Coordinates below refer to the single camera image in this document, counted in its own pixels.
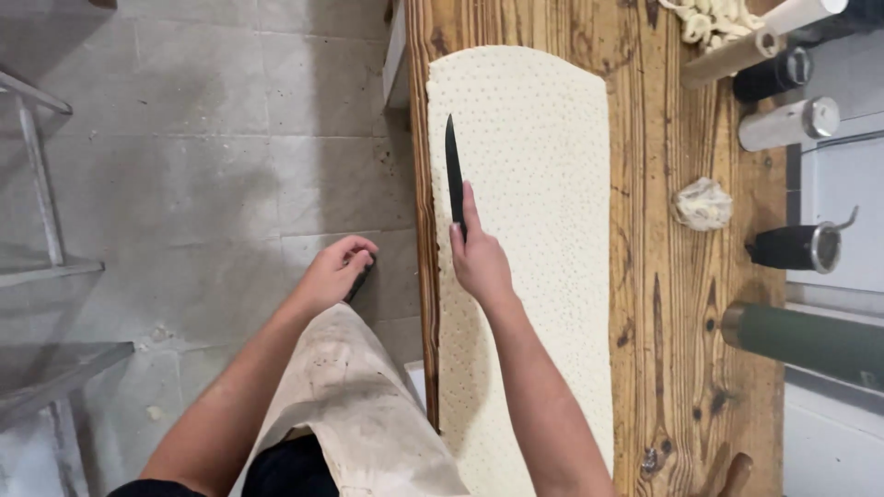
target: knife blade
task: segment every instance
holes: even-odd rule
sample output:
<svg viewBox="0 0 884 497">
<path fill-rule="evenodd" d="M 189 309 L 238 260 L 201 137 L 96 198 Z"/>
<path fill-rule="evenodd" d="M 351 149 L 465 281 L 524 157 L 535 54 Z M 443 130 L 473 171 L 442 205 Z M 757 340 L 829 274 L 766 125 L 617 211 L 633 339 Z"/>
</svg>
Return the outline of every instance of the knife blade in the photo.
<svg viewBox="0 0 884 497">
<path fill-rule="evenodd" d="M 461 160 L 457 156 L 457 141 L 454 139 L 454 121 L 448 114 L 445 130 L 445 160 L 448 170 L 448 194 L 451 197 L 451 217 L 460 223 L 463 241 L 467 241 L 467 224 L 463 222 L 463 178 L 461 177 Z"/>
</svg>

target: person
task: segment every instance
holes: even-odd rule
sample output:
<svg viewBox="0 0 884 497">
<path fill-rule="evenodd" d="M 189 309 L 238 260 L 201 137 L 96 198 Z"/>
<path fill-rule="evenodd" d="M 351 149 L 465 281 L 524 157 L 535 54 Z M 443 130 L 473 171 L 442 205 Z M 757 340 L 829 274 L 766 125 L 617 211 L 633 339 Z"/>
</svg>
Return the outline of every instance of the person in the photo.
<svg viewBox="0 0 884 497">
<path fill-rule="evenodd" d="M 509 416 L 537 495 L 610 497 L 613 484 L 574 395 L 531 327 L 509 262 L 463 185 L 469 239 L 452 225 L 458 281 L 491 325 Z M 456 465 L 368 326 L 345 303 L 378 247 L 347 236 L 111 497 L 467 495 Z"/>
</svg>

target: white apron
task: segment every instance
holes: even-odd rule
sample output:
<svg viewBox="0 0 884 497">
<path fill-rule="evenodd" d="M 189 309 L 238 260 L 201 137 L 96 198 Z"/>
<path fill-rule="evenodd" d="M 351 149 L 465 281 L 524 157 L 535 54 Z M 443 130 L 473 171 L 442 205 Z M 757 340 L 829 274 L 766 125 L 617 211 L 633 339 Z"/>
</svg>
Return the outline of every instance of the white apron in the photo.
<svg viewBox="0 0 884 497">
<path fill-rule="evenodd" d="M 310 322 L 249 457 L 312 431 L 342 497 L 468 495 L 374 333 L 346 304 Z"/>
</svg>

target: wooden table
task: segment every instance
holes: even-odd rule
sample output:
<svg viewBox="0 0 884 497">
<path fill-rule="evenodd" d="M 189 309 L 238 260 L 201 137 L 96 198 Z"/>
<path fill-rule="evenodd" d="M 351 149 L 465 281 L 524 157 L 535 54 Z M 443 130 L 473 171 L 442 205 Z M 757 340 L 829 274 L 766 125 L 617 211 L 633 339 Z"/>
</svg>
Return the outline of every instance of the wooden table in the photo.
<svg viewBox="0 0 884 497">
<path fill-rule="evenodd" d="M 782 305 L 782 271 L 743 244 L 785 221 L 785 152 L 748 153 L 729 83 L 687 91 L 697 56 L 655 0 L 405 0 L 428 415 L 438 426 L 438 260 L 425 83 L 430 61 L 524 45 L 604 77 L 611 127 L 610 347 L 620 495 L 717 495 L 735 455 L 744 495 L 782 495 L 782 365 L 724 344 L 734 300 Z M 750 1 L 764 13 L 777 0 Z M 700 176 L 734 197 L 727 228 L 696 233 L 668 204 Z"/>
</svg>

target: hand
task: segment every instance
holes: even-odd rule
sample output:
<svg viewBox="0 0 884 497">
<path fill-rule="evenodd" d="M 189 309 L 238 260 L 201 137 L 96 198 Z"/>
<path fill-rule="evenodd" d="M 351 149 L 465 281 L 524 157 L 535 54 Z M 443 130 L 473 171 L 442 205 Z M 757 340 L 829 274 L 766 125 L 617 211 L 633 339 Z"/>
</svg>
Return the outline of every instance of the hand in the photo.
<svg viewBox="0 0 884 497">
<path fill-rule="evenodd" d="M 361 236 L 350 235 L 321 250 L 292 294 L 280 309 L 305 312 L 312 319 L 344 300 L 356 277 L 372 264 L 377 245 Z"/>
<path fill-rule="evenodd" d="M 483 307 L 510 296 L 515 297 L 507 254 L 496 238 L 482 231 L 476 198 L 469 181 L 463 182 L 463 220 L 467 225 L 466 243 L 457 223 L 451 224 L 448 230 L 454 274 L 463 289 Z"/>
</svg>

